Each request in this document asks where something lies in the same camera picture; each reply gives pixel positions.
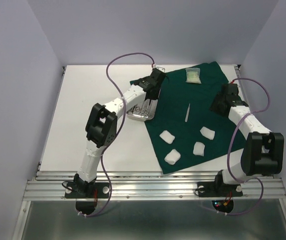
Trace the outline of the stainless steel instrument tray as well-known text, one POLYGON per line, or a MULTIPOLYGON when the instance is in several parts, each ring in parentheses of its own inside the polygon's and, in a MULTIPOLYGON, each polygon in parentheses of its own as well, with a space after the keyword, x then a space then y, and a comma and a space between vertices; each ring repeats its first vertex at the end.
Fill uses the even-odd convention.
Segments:
POLYGON ((130 108, 126 115, 130 119, 143 122, 152 120, 156 113, 157 104, 158 100, 146 99, 144 102, 130 108))

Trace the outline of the steel hemostat forceps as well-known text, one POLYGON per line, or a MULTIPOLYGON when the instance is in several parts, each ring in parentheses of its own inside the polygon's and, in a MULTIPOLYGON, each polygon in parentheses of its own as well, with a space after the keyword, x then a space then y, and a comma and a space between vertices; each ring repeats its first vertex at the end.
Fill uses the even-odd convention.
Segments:
POLYGON ((149 119, 149 120, 152 119, 154 116, 154 111, 153 111, 152 105, 145 106, 142 109, 141 116, 144 119, 149 119))

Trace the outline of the steel surgical scissors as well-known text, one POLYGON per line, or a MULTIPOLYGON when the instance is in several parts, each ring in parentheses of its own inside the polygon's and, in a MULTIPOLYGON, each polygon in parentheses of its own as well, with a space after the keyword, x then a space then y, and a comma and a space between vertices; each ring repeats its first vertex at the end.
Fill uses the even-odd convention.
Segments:
POLYGON ((138 105, 133 106, 130 110, 131 114, 138 114, 139 112, 140 112, 140 107, 138 105))

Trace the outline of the clear bag of cotton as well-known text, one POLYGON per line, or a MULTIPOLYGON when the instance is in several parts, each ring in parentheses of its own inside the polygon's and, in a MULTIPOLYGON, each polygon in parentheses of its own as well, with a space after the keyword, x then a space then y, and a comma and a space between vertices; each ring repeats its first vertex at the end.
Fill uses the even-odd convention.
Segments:
POLYGON ((201 84, 200 69, 199 68, 186 68, 186 82, 193 84, 201 84))

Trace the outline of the white gauze pad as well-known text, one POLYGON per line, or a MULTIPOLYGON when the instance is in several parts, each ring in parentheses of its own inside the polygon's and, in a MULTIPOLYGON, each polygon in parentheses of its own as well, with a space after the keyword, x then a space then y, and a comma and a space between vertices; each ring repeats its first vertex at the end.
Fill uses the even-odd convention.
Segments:
POLYGON ((180 160, 181 154, 176 150, 173 149, 169 152, 166 157, 164 158, 165 162, 169 165, 175 165, 178 160, 180 160))
POLYGON ((204 126, 201 128, 200 133, 209 140, 213 140, 215 137, 215 131, 204 126))
POLYGON ((172 135, 169 131, 164 130, 159 137, 164 140, 167 144, 172 144, 173 141, 175 140, 175 136, 172 135))
POLYGON ((195 156, 204 156, 205 144, 202 142, 196 142, 193 147, 193 154, 195 156))

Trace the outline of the steel scalpel handle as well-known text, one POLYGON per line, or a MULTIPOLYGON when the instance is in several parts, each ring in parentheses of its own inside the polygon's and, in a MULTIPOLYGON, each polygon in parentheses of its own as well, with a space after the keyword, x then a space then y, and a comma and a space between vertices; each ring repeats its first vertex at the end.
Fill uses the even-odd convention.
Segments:
POLYGON ((188 122, 189 113, 190 113, 190 103, 189 103, 188 108, 187 108, 187 111, 186 111, 186 116, 185 116, 185 119, 184 119, 184 122, 185 122, 185 123, 188 122))

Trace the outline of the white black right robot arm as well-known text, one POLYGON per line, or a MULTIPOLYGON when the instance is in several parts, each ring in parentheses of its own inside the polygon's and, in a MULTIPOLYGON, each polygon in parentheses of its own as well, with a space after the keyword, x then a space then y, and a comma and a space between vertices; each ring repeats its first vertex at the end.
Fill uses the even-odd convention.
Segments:
POLYGON ((213 182, 216 194, 226 194, 231 186, 243 183, 253 175, 269 176, 281 172, 284 136, 270 131, 254 116, 239 96, 237 84, 223 84, 210 110, 236 125, 228 147, 227 169, 219 171, 213 182), (242 133, 246 142, 239 163, 231 166, 230 153, 238 132, 242 133))

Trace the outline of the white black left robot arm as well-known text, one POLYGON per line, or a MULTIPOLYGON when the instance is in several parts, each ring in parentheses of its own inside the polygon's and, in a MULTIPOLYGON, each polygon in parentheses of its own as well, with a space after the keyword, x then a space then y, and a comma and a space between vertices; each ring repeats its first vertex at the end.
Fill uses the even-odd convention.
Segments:
POLYGON ((95 104, 90 112, 86 131, 86 151, 82 164, 74 176, 71 191, 83 198, 94 192, 97 168, 103 151, 117 136, 117 122, 126 112, 146 99, 157 100, 166 73, 153 69, 149 76, 135 80, 119 98, 106 104, 95 104))

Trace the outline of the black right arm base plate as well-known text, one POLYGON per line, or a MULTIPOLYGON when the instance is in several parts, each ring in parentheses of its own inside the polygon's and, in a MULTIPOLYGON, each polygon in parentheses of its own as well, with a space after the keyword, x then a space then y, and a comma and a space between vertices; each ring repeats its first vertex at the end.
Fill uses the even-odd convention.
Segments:
POLYGON ((240 187, 240 185, 228 185, 223 183, 221 186, 217 186, 213 181, 199 181, 194 193, 200 198, 224 198, 230 196, 230 194, 232 194, 233 197, 241 197, 243 196, 243 192, 242 190, 237 191, 236 189, 238 187, 240 187))

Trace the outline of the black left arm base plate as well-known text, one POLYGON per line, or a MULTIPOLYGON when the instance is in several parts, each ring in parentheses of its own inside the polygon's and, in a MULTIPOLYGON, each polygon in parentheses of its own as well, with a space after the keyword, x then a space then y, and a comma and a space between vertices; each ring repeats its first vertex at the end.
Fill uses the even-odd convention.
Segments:
POLYGON ((107 182, 96 182, 88 186, 77 186, 73 181, 62 182, 67 199, 107 199, 110 185, 107 182))

